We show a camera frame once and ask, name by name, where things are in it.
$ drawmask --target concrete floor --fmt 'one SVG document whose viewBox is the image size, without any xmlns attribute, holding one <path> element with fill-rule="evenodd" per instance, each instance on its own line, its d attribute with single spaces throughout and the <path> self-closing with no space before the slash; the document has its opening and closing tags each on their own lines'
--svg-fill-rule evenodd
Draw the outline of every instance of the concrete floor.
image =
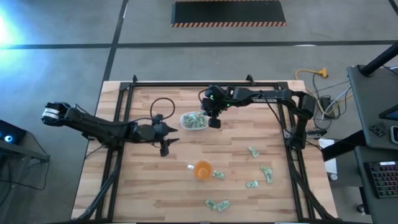
<svg viewBox="0 0 398 224">
<path fill-rule="evenodd" d="M 173 29 L 171 0 L 130 0 L 120 43 L 397 40 L 398 17 L 387 0 L 281 0 L 287 27 Z M 2 0 L 2 44 L 110 44 L 122 0 Z M 388 45 L 118 49 L 110 80 L 291 80 L 298 69 L 328 69 L 324 88 L 347 79 L 346 67 L 368 63 Z M 109 49 L 0 50 L 0 119 L 32 132 L 51 155 L 47 187 L 16 187 L 3 223 L 51 223 L 70 218 L 87 141 L 70 128 L 41 123 L 46 102 L 78 103 L 95 111 Z M 398 59 L 388 65 L 398 65 Z M 300 78 L 312 87 L 312 75 Z M 349 85 L 327 89 L 336 97 Z M 361 129 L 353 99 L 327 137 Z M 24 183 L 41 186 L 26 175 Z M 370 222 L 355 211 L 358 189 L 333 187 L 339 217 Z"/>
</svg>

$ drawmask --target glass mug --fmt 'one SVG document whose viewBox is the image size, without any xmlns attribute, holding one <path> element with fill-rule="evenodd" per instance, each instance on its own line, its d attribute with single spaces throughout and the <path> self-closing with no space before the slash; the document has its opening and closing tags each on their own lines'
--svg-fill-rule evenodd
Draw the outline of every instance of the glass mug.
<svg viewBox="0 0 398 224">
<path fill-rule="evenodd" d="M 213 175 L 213 166 L 207 161 L 198 161 L 194 166 L 188 165 L 198 180 L 208 180 Z"/>
</svg>

